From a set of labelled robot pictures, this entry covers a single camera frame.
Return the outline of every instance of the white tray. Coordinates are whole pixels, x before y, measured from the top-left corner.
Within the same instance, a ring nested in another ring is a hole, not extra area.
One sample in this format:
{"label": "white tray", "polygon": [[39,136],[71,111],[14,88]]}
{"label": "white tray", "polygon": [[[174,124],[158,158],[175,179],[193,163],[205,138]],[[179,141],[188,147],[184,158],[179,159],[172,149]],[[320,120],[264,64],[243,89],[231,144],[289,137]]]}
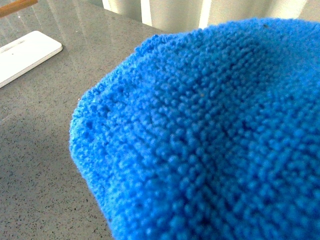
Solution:
{"label": "white tray", "polygon": [[0,88],[61,52],[62,44],[33,31],[0,47]]}

